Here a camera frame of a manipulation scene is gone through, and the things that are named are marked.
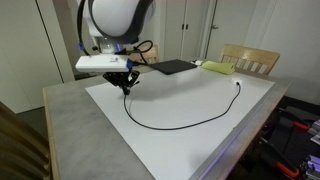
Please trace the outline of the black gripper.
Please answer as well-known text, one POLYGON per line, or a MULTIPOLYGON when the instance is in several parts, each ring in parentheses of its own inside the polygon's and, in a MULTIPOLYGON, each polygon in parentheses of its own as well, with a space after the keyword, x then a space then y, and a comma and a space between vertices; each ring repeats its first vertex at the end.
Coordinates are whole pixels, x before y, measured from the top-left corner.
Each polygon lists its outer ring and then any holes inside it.
POLYGON ((139 71, 129 71, 129 72, 106 72, 103 74, 103 78, 109 81, 114 86, 119 86, 122 88, 125 95, 130 94, 130 87, 133 87, 140 83, 138 77, 140 75, 139 71))

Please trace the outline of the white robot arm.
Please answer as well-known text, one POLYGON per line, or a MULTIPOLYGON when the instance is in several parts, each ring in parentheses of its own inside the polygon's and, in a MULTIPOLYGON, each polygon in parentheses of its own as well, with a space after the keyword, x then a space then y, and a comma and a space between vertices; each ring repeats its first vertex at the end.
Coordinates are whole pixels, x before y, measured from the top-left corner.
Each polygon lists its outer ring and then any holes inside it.
POLYGON ((75 67, 80 72, 102 72, 103 78, 118 86, 125 95, 138 83, 139 71, 132 67, 138 65, 129 58, 131 54, 148 52, 153 42, 145 40, 150 47, 140 49, 141 44, 130 49, 126 45, 139 41, 144 25, 152 18, 155 0, 78 0, 77 34, 81 56, 75 67), (97 45, 91 55, 82 39, 82 23, 86 21, 89 33, 97 45))

